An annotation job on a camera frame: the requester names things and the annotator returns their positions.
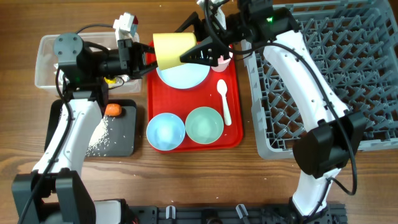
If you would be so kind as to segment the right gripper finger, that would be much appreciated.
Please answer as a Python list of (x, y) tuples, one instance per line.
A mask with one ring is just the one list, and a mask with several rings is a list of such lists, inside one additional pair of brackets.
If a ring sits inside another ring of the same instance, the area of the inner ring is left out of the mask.
[(180, 61), (182, 63), (195, 63), (217, 67), (220, 57), (229, 59), (229, 51), (225, 48), (225, 45), (219, 45), (211, 37), (207, 37), (182, 54)]
[(193, 26), (194, 30), (200, 27), (201, 20), (199, 19), (198, 13), (191, 13), (188, 18), (182, 23), (182, 25), (175, 30), (176, 33), (185, 31), (188, 27)]

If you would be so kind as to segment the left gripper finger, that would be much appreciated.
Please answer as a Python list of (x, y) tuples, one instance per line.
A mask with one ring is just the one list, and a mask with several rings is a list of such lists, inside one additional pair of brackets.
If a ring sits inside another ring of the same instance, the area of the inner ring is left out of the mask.
[(138, 66), (138, 71), (136, 72), (136, 77), (142, 78), (145, 74), (155, 70), (158, 67), (157, 61), (150, 64), (140, 63)]
[(137, 42), (136, 43), (136, 52), (138, 55), (155, 54), (155, 49), (153, 46)]

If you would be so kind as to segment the pink white cup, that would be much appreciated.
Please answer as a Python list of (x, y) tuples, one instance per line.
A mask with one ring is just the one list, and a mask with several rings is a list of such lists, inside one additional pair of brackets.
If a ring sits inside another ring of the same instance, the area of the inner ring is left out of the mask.
[(215, 72), (223, 72), (223, 71), (225, 71), (226, 68), (228, 67), (232, 57), (233, 57), (233, 53), (232, 52), (229, 53), (229, 58), (224, 58), (224, 56), (221, 55), (218, 58), (218, 65), (216, 67), (211, 67), (211, 69), (213, 71), (215, 71)]

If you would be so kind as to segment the yellow plastic cup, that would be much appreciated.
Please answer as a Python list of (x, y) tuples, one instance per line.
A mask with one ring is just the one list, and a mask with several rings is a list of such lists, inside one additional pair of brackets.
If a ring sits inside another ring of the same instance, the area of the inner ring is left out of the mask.
[(197, 39), (192, 32), (153, 34), (153, 43), (158, 68), (168, 68), (182, 65), (180, 56), (196, 46)]

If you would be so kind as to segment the yellow snack wrapper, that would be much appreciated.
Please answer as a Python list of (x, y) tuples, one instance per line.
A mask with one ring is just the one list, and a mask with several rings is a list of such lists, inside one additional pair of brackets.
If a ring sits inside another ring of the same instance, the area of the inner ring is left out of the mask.
[(119, 84), (122, 85), (124, 83), (124, 80), (121, 77), (115, 77), (115, 78), (104, 78), (105, 82), (107, 84)]

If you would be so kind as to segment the orange carrot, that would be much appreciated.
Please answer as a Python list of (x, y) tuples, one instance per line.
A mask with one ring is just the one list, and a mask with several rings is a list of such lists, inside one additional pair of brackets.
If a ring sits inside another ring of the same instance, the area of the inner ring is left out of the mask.
[(122, 106), (117, 103), (110, 103), (106, 106), (104, 114), (106, 116), (117, 117), (122, 113)]

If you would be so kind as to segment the light blue bowl with rice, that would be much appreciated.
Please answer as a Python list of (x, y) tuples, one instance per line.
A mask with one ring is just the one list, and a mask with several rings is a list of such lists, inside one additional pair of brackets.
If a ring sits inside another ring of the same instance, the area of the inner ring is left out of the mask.
[(161, 113), (148, 123), (146, 137), (149, 144), (159, 151), (172, 151), (185, 139), (185, 125), (173, 113)]

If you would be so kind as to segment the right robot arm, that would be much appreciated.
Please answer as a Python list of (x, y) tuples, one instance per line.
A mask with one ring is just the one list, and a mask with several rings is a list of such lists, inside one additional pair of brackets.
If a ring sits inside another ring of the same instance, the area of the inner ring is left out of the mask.
[(308, 223), (322, 216), (337, 175), (355, 155), (366, 129), (360, 112), (351, 112), (323, 78), (313, 61), (292, 13), (271, 1), (239, 1), (239, 11), (223, 16), (222, 1), (200, 1), (204, 18), (192, 14), (182, 29), (193, 26), (199, 44), (184, 50), (181, 62), (215, 66), (233, 52), (231, 45), (246, 40), (249, 55), (257, 50), (283, 79), (301, 115), (305, 135), (293, 146), (301, 174), (290, 198), (292, 218)]

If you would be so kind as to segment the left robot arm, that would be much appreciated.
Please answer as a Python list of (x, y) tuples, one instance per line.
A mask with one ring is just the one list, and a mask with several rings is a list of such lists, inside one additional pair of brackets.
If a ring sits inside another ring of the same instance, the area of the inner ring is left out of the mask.
[(142, 78), (157, 67), (146, 62), (146, 54), (155, 50), (131, 39), (119, 40), (117, 49), (109, 50), (69, 32), (55, 39), (53, 51), (62, 112), (40, 161), (12, 183), (19, 222), (137, 223), (125, 200), (92, 200), (81, 170), (91, 135), (108, 105), (108, 80), (119, 75)]

